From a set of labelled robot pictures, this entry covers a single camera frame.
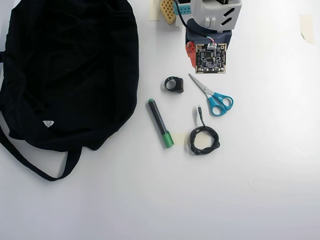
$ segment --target tape piece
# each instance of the tape piece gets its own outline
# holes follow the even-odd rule
[[[149,0],[149,21],[160,20],[160,1]]]
[[[185,146],[190,144],[190,133],[188,132],[171,132],[174,145]],[[204,149],[212,145],[212,138],[206,132],[200,132],[194,141],[194,145],[198,149]]]
[[[310,44],[315,44],[314,23],[311,14],[300,15],[301,36]]]

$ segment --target blue scissors handle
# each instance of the blue scissors handle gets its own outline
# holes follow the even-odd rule
[[[225,105],[224,104],[224,99],[229,100],[230,104],[229,105]],[[225,96],[225,95],[222,95],[222,94],[217,93],[217,92],[215,92],[212,97],[209,97],[208,100],[209,100],[209,103],[210,103],[211,113],[216,117],[220,117],[222,115],[225,115],[227,113],[227,111],[229,111],[234,105],[234,100],[232,99],[232,97]],[[219,110],[219,114],[214,112],[214,108]]]

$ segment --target small sticker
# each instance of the small sticker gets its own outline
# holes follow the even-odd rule
[[[54,121],[43,121],[43,123],[47,128],[50,128],[55,122]]]

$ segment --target bag strap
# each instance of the bag strap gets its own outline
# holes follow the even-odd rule
[[[24,166],[26,166],[30,170],[34,171],[40,177],[42,177],[42,178],[44,178],[44,179],[46,179],[46,180],[48,180],[50,182],[54,182],[54,181],[57,181],[59,179],[64,179],[66,176],[68,176],[72,172],[72,170],[75,168],[75,166],[77,165],[77,163],[78,163],[78,161],[80,159],[80,156],[81,156],[81,152],[82,152],[82,147],[80,149],[78,149],[78,150],[69,151],[68,154],[67,154],[67,158],[66,158],[66,163],[65,163],[63,174],[60,177],[52,177],[52,176],[46,174],[45,172],[43,172],[42,170],[40,170],[39,168],[37,168],[36,166],[34,166],[33,164],[31,164],[27,159],[25,159],[24,156],[22,156],[21,153],[16,149],[16,147],[9,141],[9,139],[5,135],[4,131],[2,130],[1,126],[0,126],[0,143],[20,163],[22,163]]]

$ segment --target black bag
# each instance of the black bag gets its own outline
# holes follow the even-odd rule
[[[11,12],[0,111],[9,136],[68,152],[61,177],[26,160],[0,128],[0,143],[23,165],[56,181],[82,147],[97,150],[137,104],[138,31],[127,0],[22,0]]]

